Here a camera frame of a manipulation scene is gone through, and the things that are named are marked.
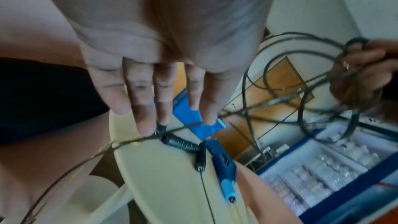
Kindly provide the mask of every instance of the black cable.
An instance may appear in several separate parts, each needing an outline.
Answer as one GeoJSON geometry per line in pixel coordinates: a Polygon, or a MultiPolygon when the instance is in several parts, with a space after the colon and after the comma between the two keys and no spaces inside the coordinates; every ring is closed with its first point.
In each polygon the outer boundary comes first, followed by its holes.
{"type": "Polygon", "coordinates": [[[204,195],[206,196],[207,205],[209,206],[211,218],[213,219],[213,224],[216,224],[216,219],[214,218],[214,214],[213,214],[213,210],[212,210],[211,205],[210,205],[209,197],[207,196],[206,187],[204,186],[202,172],[200,172],[200,179],[202,180],[203,191],[204,191],[204,195]]]}
{"type": "MultiPolygon", "coordinates": [[[[269,48],[269,47],[271,47],[271,46],[273,46],[273,45],[277,45],[277,44],[279,44],[279,43],[283,43],[283,42],[287,42],[287,41],[294,41],[294,40],[296,40],[296,41],[297,41],[297,40],[298,40],[298,41],[315,41],[315,42],[324,43],[324,44],[333,46],[333,47],[335,47],[335,48],[337,48],[337,49],[339,49],[339,50],[342,50],[342,51],[344,51],[344,49],[345,49],[345,46],[344,46],[344,45],[342,45],[342,44],[340,44],[340,43],[338,43],[338,42],[336,42],[336,41],[334,41],[334,40],[332,40],[332,39],[320,38],[320,37],[315,36],[315,35],[313,35],[313,34],[309,34],[309,33],[300,33],[300,32],[287,32],[287,33],[282,33],[282,34],[270,36],[270,37],[268,37],[268,38],[265,40],[265,42],[267,42],[267,41],[269,41],[269,40],[271,40],[271,39],[275,39],[275,38],[278,38],[278,37],[282,37],[282,36],[292,36],[292,37],[283,38],[283,39],[278,39],[277,41],[274,41],[274,42],[272,42],[272,43],[266,45],[264,48],[262,48],[261,50],[259,50],[259,52],[258,52],[257,54],[260,54],[260,53],[263,52],[265,49],[267,49],[267,48],[269,48]]],[[[333,82],[333,81],[336,81],[336,80],[340,80],[340,79],[342,79],[342,78],[350,78],[350,77],[354,76],[355,74],[357,74],[357,73],[361,70],[361,69],[359,69],[359,68],[350,69],[350,70],[347,70],[346,72],[344,72],[343,74],[341,74],[340,76],[335,77],[335,78],[330,78],[330,77],[328,77],[328,76],[327,76],[327,72],[326,72],[326,73],[322,73],[321,75],[318,75],[318,76],[316,76],[316,77],[314,77],[314,78],[311,78],[311,79],[309,79],[309,80],[307,80],[307,81],[303,81],[303,82],[301,82],[300,84],[297,84],[297,85],[292,86],[292,87],[283,88],[283,89],[272,89],[272,88],[269,86],[269,83],[268,83],[268,81],[267,81],[267,73],[268,73],[268,71],[269,71],[269,68],[270,68],[271,64],[272,64],[273,62],[275,62],[277,59],[279,59],[279,58],[281,58],[281,57],[283,57],[283,56],[292,55],[292,54],[307,54],[307,55],[318,56],[318,57],[322,57],[322,58],[325,58],[325,59],[327,59],[327,60],[330,60],[330,61],[332,61],[332,62],[334,62],[334,63],[337,63],[337,64],[341,64],[341,65],[342,65],[341,62],[336,61],[336,59],[335,59],[335,57],[334,57],[333,55],[326,54],[326,53],[322,53],[322,52],[318,52],[318,51],[313,51],[313,50],[292,50],[292,51],[286,51],[286,52],[284,52],[284,53],[278,54],[277,56],[273,57],[273,58],[270,60],[270,62],[266,65],[266,67],[264,68],[264,71],[263,71],[264,88],[260,87],[261,89],[265,89],[265,90],[267,90],[268,92],[270,92],[271,95],[274,97],[274,99],[269,100],[269,101],[266,101],[266,102],[260,102],[260,103],[257,103],[257,104],[255,104],[255,105],[247,106],[247,103],[246,103],[246,94],[245,94],[245,90],[246,90],[246,80],[249,80],[249,82],[252,83],[252,81],[251,81],[250,78],[248,77],[248,71],[249,71],[249,70],[247,70],[247,71],[245,72],[244,76],[243,76],[243,81],[242,81],[242,99],[243,99],[243,107],[242,107],[242,109],[237,110],[237,111],[234,111],[234,112],[227,111],[225,114],[219,116],[219,118],[221,118],[221,119],[227,118],[227,117],[229,117],[229,116],[231,116],[231,115],[237,115],[237,116],[240,116],[240,117],[245,118],[245,120],[246,120],[246,122],[247,122],[247,124],[248,124],[248,127],[249,127],[249,131],[250,131],[250,135],[251,135],[251,138],[252,138],[252,141],[253,141],[253,145],[255,146],[255,149],[256,149],[261,155],[262,155],[263,153],[262,153],[262,151],[261,151],[260,144],[259,144],[259,143],[256,141],[256,139],[255,139],[254,131],[253,131],[253,128],[252,128],[252,120],[254,120],[254,121],[261,121],[261,122],[272,122],[272,123],[278,123],[278,124],[294,124],[294,125],[299,125],[300,129],[302,130],[302,132],[303,132],[307,137],[313,138],[313,139],[315,139],[315,140],[317,140],[317,141],[323,141],[323,142],[324,142],[324,140],[322,140],[322,139],[316,139],[314,136],[312,136],[312,135],[311,135],[311,132],[307,129],[307,123],[305,122],[305,120],[304,120],[304,115],[303,115],[303,114],[304,114],[304,111],[306,110],[306,111],[315,112],[315,113],[321,113],[321,114],[326,113],[326,114],[335,114],[335,115],[339,115],[339,114],[341,114],[342,112],[344,112],[344,110],[335,110],[335,109],[331,109],[331,110],[321,110],[321,109],[309,109],[309,108],[305,108],[305,104],[306,104],[307,98],[312,94],[312,91],[314,91],[316,88],[318,88],[318,87],[320,87],[320,86],[322,86],[322,85],[325,85],[325,84],[327,84],[327,83],[330,83],[330,82],[333,82]],[[296,87],[296,86],[305,85],[305,84],[307,84],[307,83],[309,83],[309,82],[311,82],[311,81],[314,81],[314,80],[316,80],[316,79],[318,79],[318,78],[321,78],[321,77],[323,77],[323,76],[326,76],[326,77],[324,77],[323,79],[317,81],[315,84],[310,85],[304,92],[303,92],[303,91],[298,91],[298,92],[294,92],[294,93],[292,93],[292,94],[285,95],[285,96],[282,96],[282,97],[278,97],[277,94],[276,94],[276,91],[287,90],[287,89],[290,89],[290,88],[293,88],[293,87],[296,87]],[[304,95],[303,95],[303,97],[301,98],[300,105],[297,107],[296,105],[294,105],[294,104],[291,103],[291,100],[294,99],[294,98],[296,98],[296,97],[300,97],[300,94],[302,94],[302,93],[304,93],[304,95]],[[296,121],[296,122],[285,122],[284,120],[283,120],[283,121],[276,121],[276,120],[272,120],[272,119],[261,118],[261,117],[255,117],[255,116],[250,116],[250,115],[249,115],[249,110],[253,110],[253,109],[256,109],[256,108],[262,108],[262,107],[268,107],[268,106],[274,106],[274,105],[277,105],[277,104],[287,104],[288,106],[291,106],[291,107],[296,108],[296,109],[298,110],[298,118],[297,118],[297,121],[296,121]]],[[[356,101],[359,100],[359,99],[358,99],[358,95],[359,95],[359,94],[357,93],[357,94],[356,94],[356,101]]],[[[360,115],[360,110],[355,110],[354,113],[352,114],[351,118],[349,119],[349,125],[348,125],[348,127],[347,127],[347,130],[346,130],[345,133],[343,134],[344,137],[349,137],[349,136],[354,132],[355,127],[356,127],[356,125],[358,124],[358,121],[359,121],[359,115],[360,115]]],[[[184,127],[180,127],[180,128],[177,128],[177,129],[169,130],[169,131],[165,132],[164,134],[172,133],[172,132],[179,131],[179,130],[186,129],[186,128],[190,128],[190,127],[197,127],[197,126],[200,126],[200,125],[202,125],[202,123],[193,124],[193,125],[189,125],[189,126],[184,126],[184,127]]],[[[40,202],[43,200],[43,198],[51,191],[51,189],[54,188],[54,186],[55,186],[58,182],[60,182],[60,181],[61,181],[63,178],[65,178],[68,174],[70,174],[71,172],[75,171],[77,168],[81,167],[81,166],[84,165],[85,163],[87,163],[87,162],[89,162],[90,160],[92,160],[92,159],[94,159],[94,158],[96,158],[96,157],[99,157],[99,156],[101,156],[101,155],[103,155],[103,154],[105,154],[105,153],[113,152],[113,151],[115,151],[115,150],[117,150],[117,149],[119,149],[119,148],[121,148],[121,147],[123,147],[123,146],[125,146],[125,145],[131,144],[131,143],[134,143],[134,142],[143,142],[143,141],[152,140],[152,139],[159,139],[159,138],[161,138],[162,136],[163,136],[163,134],[157,135],[157,136],[148,136],[148,137],[144,137],[144,138],[140,138],[140,139],[133,139],[133,140],[129,140],[129,141],[124,141],[124,142],[119,143],[119,145],[116,146],[116,147],[111,146],[111,147],[109,147],[107,150],[103,150],[103,151],[101,151],[101,152],[99,152],[99,153],[97,153],[97,154],[95,154],[95,155],[93,155],[93,156],[87,158],[86,160],[81,161],[80,163],[78,163],[77,165],[73,166],[71,169],[69,169],[68,171],[66,171],[62,176],[60,176],[56,181],[54,181],[54,182],[43,192],[43,194],[35,201],[35,203],[34,203],[34,204],[32,205],[32,207],[29,209],[28,213],[27,213],[27,214],[25,215],[25,217],[23,218],[21,224],[26,224],[26,221],[27,221],[28,219],[31,218],[31,216],[32,216],[32,214],[33,214],[33,211],[36,209],[36,207],[39,205],[39,203],[40,203],[40,202]]],[[[209,202],[209,200],[208,200],[208,205],[209,205],[210,211],[211,211],[211,213],[212,213],[213,221],[214,221],[214,216],[213,216],[212,209],[211,209],[211,207],[210,207],[210,202],[209,202]]]]}

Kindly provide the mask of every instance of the finger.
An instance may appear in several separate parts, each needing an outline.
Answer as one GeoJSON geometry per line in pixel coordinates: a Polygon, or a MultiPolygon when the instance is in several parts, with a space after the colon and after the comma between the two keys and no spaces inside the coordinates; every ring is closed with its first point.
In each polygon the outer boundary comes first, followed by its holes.
{"type": "Polygon", "coordinates": [[[209,73],[204,76],[204,88],[200,99],[199,111],[203,122],[214,125],[218,112],[226,105],[236,89],[242,71],[209,73]]]}
{"type": "Polygon", "coordinates": [[[366,49],[384,49],[388,54],[398,54],[398,41],[389,39],[372,40],[366,44],[366,49]]]}
{"type": "Polygon", "coordinates": [[[130,111],[129,97],[124,89],[122,56],[108,54],[80,42],[83,58],[97,92],[116,114],[130,111]]]}
{"type": "Polygon", "coordinates": [[[173,114],[174,81],[177,74],[176,63],[156,64],[153,74],[158,123],[168,125],[173,114]]]}
{"type": "Polygon", "coordinates": [[[387,85],[396,71],[398,71],[398,60],[385,60],[362,70],[358,74],[358,81],[367,89],[377,90],[387,85]]]}
{"type": "Polygon", "coordinates": [[[189,107],[199,110],[200,97],[203,92],[205,70],[194,65],[185,64],[185,75],[187,77],[187,92],[189,107]]]}
{"type": "Polygon", "coordinates": [[[354,51],[345,55],[341,60],[347,62],[350,67],[371,64],[383,59],[386,51],[383,49],[372,49],[364,51],[354,51]]]}
{"type": "Polygon", "coordinates": [[[152,92],[153,64],[124,58],[123,71],[137,130],[143,136],[150,136],[156,128],[152,92]]]}

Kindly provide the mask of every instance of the black shorts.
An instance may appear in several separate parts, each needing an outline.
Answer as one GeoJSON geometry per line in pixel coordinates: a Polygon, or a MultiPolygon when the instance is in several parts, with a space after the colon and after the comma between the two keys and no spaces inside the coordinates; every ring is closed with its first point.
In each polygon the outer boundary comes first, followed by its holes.
{"type": "Polygon", "coordinates": [[[107,112],[85,69],[0,58],[0,144],[107,112]]]}

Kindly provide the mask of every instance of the hand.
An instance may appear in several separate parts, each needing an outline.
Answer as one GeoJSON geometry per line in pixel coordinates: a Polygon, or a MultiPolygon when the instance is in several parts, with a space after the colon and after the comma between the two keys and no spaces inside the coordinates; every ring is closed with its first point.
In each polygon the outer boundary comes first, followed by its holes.
{"type": "Polygon", "coordinates": [[[176,62],[189,105],[206,124],[253,61],[272,0],[53,0],[75,30],[92,81],[118,114],[133,110],[140,134],[172,116],[176,62]]]}
{"type": "MultiPolygon", "coordinates": [[[[355,92],[359,92],[360,101],[381,97],[382,88],[391,81],[393,73],[398,71],[398,41],[374,40],[364,48],[359,44],[352,45],[348,51],[339,59],[340,62],[346,62],[350,68],[365,67],[356,75],[356,82],[349,78],[332,82],[330,91],[334,97],[349,106],[354,106],[355,92]]],[[[330,76],[337,76],[345,70],[341,64],[336,63],[330,76]]]]}

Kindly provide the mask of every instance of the round table top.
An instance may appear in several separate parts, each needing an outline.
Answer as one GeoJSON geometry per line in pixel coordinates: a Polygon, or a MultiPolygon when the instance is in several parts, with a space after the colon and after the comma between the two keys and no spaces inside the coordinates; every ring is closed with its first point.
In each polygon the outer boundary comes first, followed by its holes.
{"type": "MultiPolygon", "coordinates": [[[[181,126],[182,123],[173,116],[167,129],[181,126]]],[[[137,132],[132,112],[124,116],[111,112],[109,129],[113,141],[141,137],[137,132]]],[[[195,143],[200,142],[189,129],[175,134],[195,143]]],[[[194,169],[194,154],[166,146],[160,140],[154,139],[126,145],[115,151],[115,157],[126,185],[149,222],[213,223],[200,173],[194,169]]],[[[203,180],[215,223],[248,223],[238,185],[235,184],[237,202],[230,205],[223,197],[208,151],[203,180]]]]}

